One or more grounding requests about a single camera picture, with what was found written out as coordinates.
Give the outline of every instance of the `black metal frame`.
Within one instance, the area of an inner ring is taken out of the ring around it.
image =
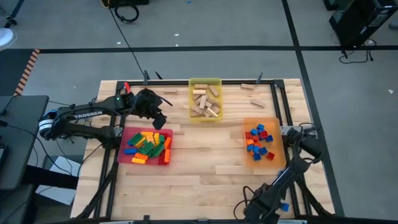
[[[256,80],[253,80],[253,79],[250,79],[250,80],[245,80],[245,79],[223,80],[223,85],[240,85],[242,83],[256,84]],[[134,81],[134,82],[128,82],[128,84],[131,86],[134,86],[134,85],[142,86],[143,82],[142,81]],[[186,85],[186,86],[188,86],[188,80],[148,80],[147,84],[151,85],[151,86],[157,86],[157,85]],[[290,113],[289,102],[287,99],[284,81],[279,80],[279,79],[278,80],[261,80],[260,84],[270,85],[272,99],[273,99],[273,103],[274,103],[275,115],[279,119],[280,125],[283,125],[282,115],[280,112],[279,101],[278,101],[277,91],[276,91],[276,88],[280,89],[282,102],[283,102],[283,106],[284,106],[284,111],[285,111],[285,115],[286,115],[286,119],[287,119],[287,125],[293,125],[292,115]],[[123,87],[124,87],[124,81],[118,81],[116,84],[115,94],[120,94]],[[124,127],[125,121],[126,121],[125,118],[121,118],[121,121],[119,124],[121,128]],[[112,116],[111,122],[109,125],[114,126],[115,122],[116,122],[116,116]],[[116,175],[113,177],[113,179],[110,183],[110,188],[109,188],[109,195],[108,195],[108,201],[107,201],[107,206],[106,206],[106,216],[105,216],[108,219],[111,218],[111,214],[112,214],[113,199],[114,199],[114,192],[115,192],[116,178],[117,178],[117,171],[118,171],[117,154],[118,154],[119,149],[115,149],[115,150],[116,150],[116,152],[115,152],[115,158],[114,158],[113,165],[116,166]],[[285,150],[286,166],[288,166],[290,164],[289,152],[287,150],[287,147],[284,147],[284,150]],[[109,155],[110,155],[110,150],[107,150],[105,152],[104,159],[103,159],[103,165],[101,168],[99,188],[103,184],[104,178],[106,177],[106,173],[108,170]],[[296,218],[298,218],[302,215],[300,214],[299,203],[298,203],[298,199],[297,199],[295,185],[292,185],[290,187],[290,196],[292,198],[292,207],[294,210],[294,215]],[[305,198],[304,194],[302,196],[304,199],[305,214],[312,215],[311,206],[310,206],[308,200]],[[101,203],[102,203],[102,198],[98,200],[98,203],[95,207],[94,218],[98,218],[100,216]],[[217,220],[217,221],[218,222],[226,222],[226,223],[243,222],[243,220],[240,220],[240,221],[239,220]],[[192,222],[192,220],[179,220],[179,222]]]

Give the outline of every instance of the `orange tray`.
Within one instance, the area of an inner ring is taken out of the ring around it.
[[[253,156],[247,150],[245,132],[250,132],[250,130],[256,129],[258,124],[263,124],[264,129],[267,131],[267,133],[271,134],[274,138],[272,142],[266,142],[265,140],[260,141],[262,147],[265,147],[268,152],[272,152],[275,154],[275,157],[272,161],[268,160],[266,158],[266,155],[261,156],[261,160],[254,161]],[[285,168],[286,158],[278,118],[244,118],[243,139],[244,150],[246,152],[246,165],[248,167],[273,169]]]

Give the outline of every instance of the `gray floor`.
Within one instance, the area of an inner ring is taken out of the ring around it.
[[[337,45],[321,0],[289,0],[300,45]],[[204,45],[292,45],[280,0],[154,0],[139,6],[135,24],[121,24],[131,47]],[[17,16],[15,48],[125,47],[109,11],[97,1],[25,0]],[[373,38],[398,44],[387,23]],[[295,52],[147,52],[137,53],[143,69],[164,78],[300,78]],[[331,154],[345,214],[398,220],[393,135],[398,112],[397,51],[373,51],[373,62],[343,65],[340,52],[303,52]],[[362,60],[356,52],[350,60]],[[137,79],[130,53],[41,54],[24,94],[48,95],[62,103],[86,103],[100,80]],[[49,104],[49,109],[58,105]],[[67,154],[82,155],[85,142],[60,141]],[[46,142],[51,155],[60,155]],[[44,154],[39,151],[39,161]]]

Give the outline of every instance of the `red tray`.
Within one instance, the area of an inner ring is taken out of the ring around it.
[[[118,162],[119,163],[124,163],[124,164],[134,164],[134,165],[156,165],[156,166],[167,166],[170,162],[168,163],[163,163],[159,164],[159,158],[164,158],[165,150],[160,154],[160,156],[157,156],[153,159],[148,159],[146,164],[137,164],[131,162],[132,158],[134,157],[133,155],[126,155],[124,153],[125,149],[130,149],[132,146],[129,146],[127,144],[128,140],[130,140],[132,137],[134,137],[137,133],[141,133],[141,131],[150,131],[153,133],[159,133],[163,134],[164,138],[170,137],[172,140],[170,142],[170,162],[172,159],[171,156],[171,151],[172,151],[172,145],[173,145],[173,131],[170,129],[161,129],[161,130],[156,130],[153,128],[133,128],[133,127],[127,127],[124,128],[123,130],[123,135],[122,135],[122,141],[120,143],[120,149],[119,149],[119,154],[118,154]]]

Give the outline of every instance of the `blue lego brick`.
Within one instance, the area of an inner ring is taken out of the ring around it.
[[[138,149],[125,149],[125,150],[124,150],[124,153],[125,153],[126,155],[131,155],[131,154],[137,153],[137,151],[138,151]]]
[[[250,152],[251,150],[253,150],[254,149],[254,146],[253,145],[248,145],[248,152]]]
[[[261,156],[260,156],[260,154],[258,154],[258,153],[256,153],[256,154],[253,156],[253,158],[254,158],[254,161],[259,161],[259,160],[261,160]]]
[[[262,124],[257,125],[257,130],[264,130],[264,125]]]
[[[258,153],[260,152],[260,147],[254,146],[253,152],[254,152],[255,154],[258,154]]]
[[[289,211],[289,204],[282,203],[282,205],[280,206],[280,209],[282,209],[284,212],[288,212]]]
[[[256,129],[252,129],[252,130],[250,131],[250,134],[252,134],[252,135],[257,135],[257,134],[258,134],[258,131],[257,131]]]
[[[272,137],[272,135],[268,135],[268,137],[266,138],[266,142],[272,142],[274,141],[274,138]]]
[[[260,154],[261,155],[265,155],[265,154],[267,154],[267,149],[265,148],[265,147],[262,147],[261,149],[260,149]]]

